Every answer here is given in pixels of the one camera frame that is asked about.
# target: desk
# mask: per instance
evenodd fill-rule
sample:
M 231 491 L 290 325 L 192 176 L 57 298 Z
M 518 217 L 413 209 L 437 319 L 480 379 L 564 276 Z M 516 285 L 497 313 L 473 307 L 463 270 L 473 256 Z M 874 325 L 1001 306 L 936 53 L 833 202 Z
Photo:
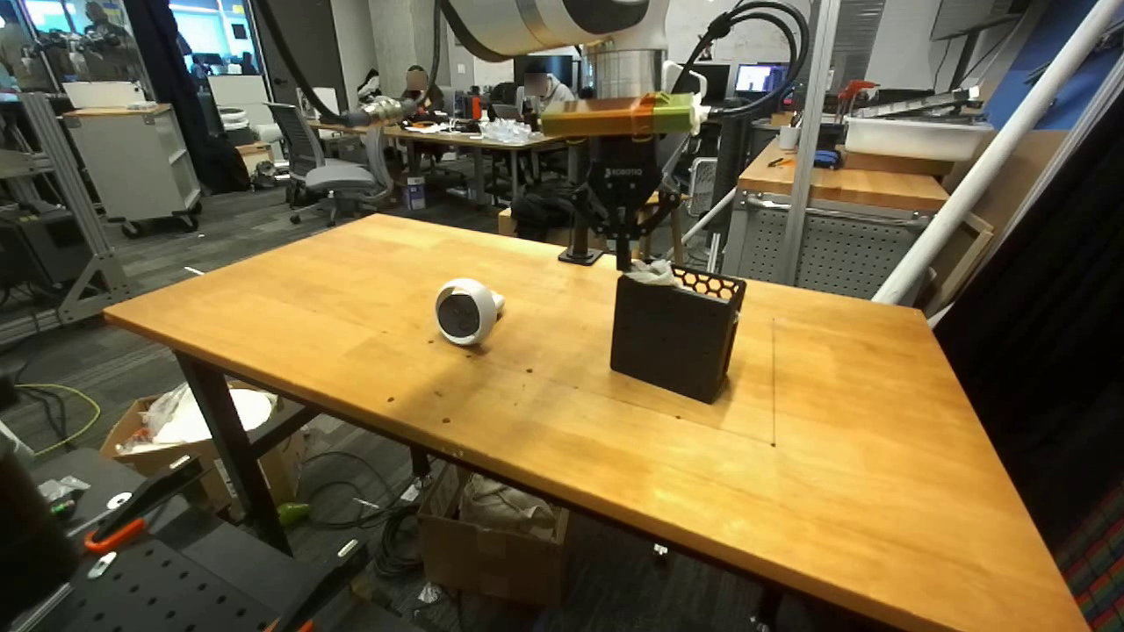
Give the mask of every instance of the desk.
M 728 273 L 790 279 L 784 258 L 795 178 L 797 153 L 775 141 L 736 176 Z M 932 166 L 891 158 L 814 167 L 809 195 L 797 285 L 840 293 L 874 293 L 948 200 Z
M 480 350 L 430 321 L 463 273 L 504 293 Z M 556 244 L 375 214 L 105 316 L 178 353 L 229 464 L 240 375 L 900 629 L 1085 629 L 920 313 L 751 285 L 700 402 L 606 368 L 612 306 Z
M 419 173 L 419 144 L 473 151 L 473 182 L 477 182 L 477 153 L 480 151 L 504 151 L 514 158 L 514 195 L 508 195 L 514 202 L 518 195 L 518 153 L 530 153 L 533 167 L 536 167 L 536 151 L 564 146 L 560 135 L 545 135 L 545 134 L 485 135 L 485 134 L 426 130 L 426 127 L 384 127 L 384 134 L 408 144 L 412 173 Z

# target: metal rack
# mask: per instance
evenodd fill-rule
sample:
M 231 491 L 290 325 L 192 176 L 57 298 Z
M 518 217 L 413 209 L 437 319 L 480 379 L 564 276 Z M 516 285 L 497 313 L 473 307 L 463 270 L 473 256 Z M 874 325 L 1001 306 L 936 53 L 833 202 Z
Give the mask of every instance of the metal rack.
M 53 276 L 53 270 L 64 262 L 72 266 L 72 273 L 59 273 L 59 285 L 37 290 L 32 306 L 0 313 L 0 343 L 10 343 L 103 313 L 103 306 L 127 293 L 127 285 L 93 217 L 87 182 L 82 178 L 72 151 L 64 135 L 53 94 L 4 94 L 0 134 L 5 141 L 0 151 L 0 178 L 12 195 L 12 206 L 4 209 L 4 236 L 21 236 L 17 242 L 23 244 L 23 254 L 5 256 L 23 256 L 26 266 L 37 244 L 64 242 L 64 256 L 37 256 L 35 270 Z

